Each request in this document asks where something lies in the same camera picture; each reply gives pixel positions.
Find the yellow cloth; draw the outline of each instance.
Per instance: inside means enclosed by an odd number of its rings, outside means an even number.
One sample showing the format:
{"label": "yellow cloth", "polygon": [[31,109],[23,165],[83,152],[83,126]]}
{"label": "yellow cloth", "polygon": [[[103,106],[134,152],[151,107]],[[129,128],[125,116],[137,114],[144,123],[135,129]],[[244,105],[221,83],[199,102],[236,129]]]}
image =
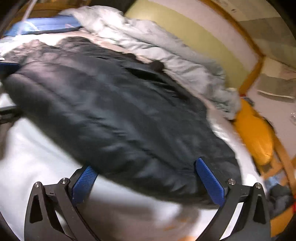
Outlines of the yellow cloth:
{"label": "yellow cloth", "polygon": [[251,153],[256,165],[264,166],[271,161],[274,142],[273,129],[244,99],[242,109],[234,121],[236,131]]}

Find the metal screw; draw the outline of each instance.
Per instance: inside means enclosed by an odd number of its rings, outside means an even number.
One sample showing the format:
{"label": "metal screw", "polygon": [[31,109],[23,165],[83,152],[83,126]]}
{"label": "metal screw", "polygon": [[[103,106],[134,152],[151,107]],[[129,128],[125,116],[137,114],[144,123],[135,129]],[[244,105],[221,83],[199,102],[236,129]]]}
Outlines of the metal screw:
{"label": "metal screw", "polygon": [[61,183],[61,184],[66,184],[68,181],[69,181],[69,179],[66,178],[66,177],[64,177],[64,178],[62,178],[62,179],[60,180],[60,183]]}
{"label": "metal screw", "polygon": [[258,188],[258,189],[261,189],[262,185],[260,183],[255,183],[255,187]]}
{"label": "metal screw", "polygon": [[34,187],[36,187],[36,188],[37,188],[37,187],[39,187],[39,186],[40,186],[40,184],[41,184],[40,182],[36,182],[36,183],[34,183]]}
{"label": "metal screw", "polygon": [[230,185],[235,185],[235,184],[236,184],[236,180],[230,178],[230,179],[228,179],[228,183],[229,183]]}

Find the black puffer jacket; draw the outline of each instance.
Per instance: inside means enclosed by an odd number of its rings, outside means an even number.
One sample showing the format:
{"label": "black puffer jacket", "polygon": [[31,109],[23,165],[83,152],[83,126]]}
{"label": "black puffer jacket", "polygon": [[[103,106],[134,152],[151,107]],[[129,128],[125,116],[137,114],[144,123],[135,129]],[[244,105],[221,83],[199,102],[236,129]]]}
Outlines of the black puffer jacket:
{"label": "black puffer jacket", "polygon": [[5,56],[22,68],[3,81],[24,113],[99,174],[163,197],[206,199],[194,163],[206,156],[241,180],[234,152],[206,108],[173,80],[129,55],[82,38],[33,41]]}

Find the blue pillow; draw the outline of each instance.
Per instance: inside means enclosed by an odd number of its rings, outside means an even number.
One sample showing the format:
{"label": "blue pillow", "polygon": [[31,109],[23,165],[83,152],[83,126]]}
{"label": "blue pillow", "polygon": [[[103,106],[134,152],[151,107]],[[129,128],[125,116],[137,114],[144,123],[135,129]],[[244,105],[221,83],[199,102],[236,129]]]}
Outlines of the blue pillow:
{"label": "blue pillow", "polygon": [[53,18],[28,18],[15,23],[4,36],[25,34],[48,34],[75,31],[81,24],[73,16],[56,16]]}

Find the mattress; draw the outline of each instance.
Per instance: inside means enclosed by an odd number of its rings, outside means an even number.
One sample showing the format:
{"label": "mattress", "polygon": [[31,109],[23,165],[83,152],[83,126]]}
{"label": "mattress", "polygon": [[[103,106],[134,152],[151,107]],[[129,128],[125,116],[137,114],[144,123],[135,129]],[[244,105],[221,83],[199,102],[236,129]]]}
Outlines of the mattress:
{"label": "mattress", "polygon": [[[94,35],[81,31],[62,34],[24,35],[21,41],[39,39],[55,45],[68,36],[82,36],[115,51],[125,50]],[[223,118],[208,100],[199,96],[207,106],[207,119],[214,133],[235,152],[244,185],[263,183],[252,158],[232,125]],[[0,106],[13,104],[7,94],[0,97]],[[55,145],[26,118],[10,129],[5,156],[0,160],[0,211],[13,232],[24,240],[24,221],[32,186],[55,184],[70,177],[81,164]],[[231,234],[242,205],[239,204],[223,237]],[[204,209],[195,204],[160,201],[98,176],[89,197],[78,206],[82,216],[102,240],[122,241],[178,241],[195,240],[209,224],[217,209]],[[59,216],[65,232],[69,230]]]}

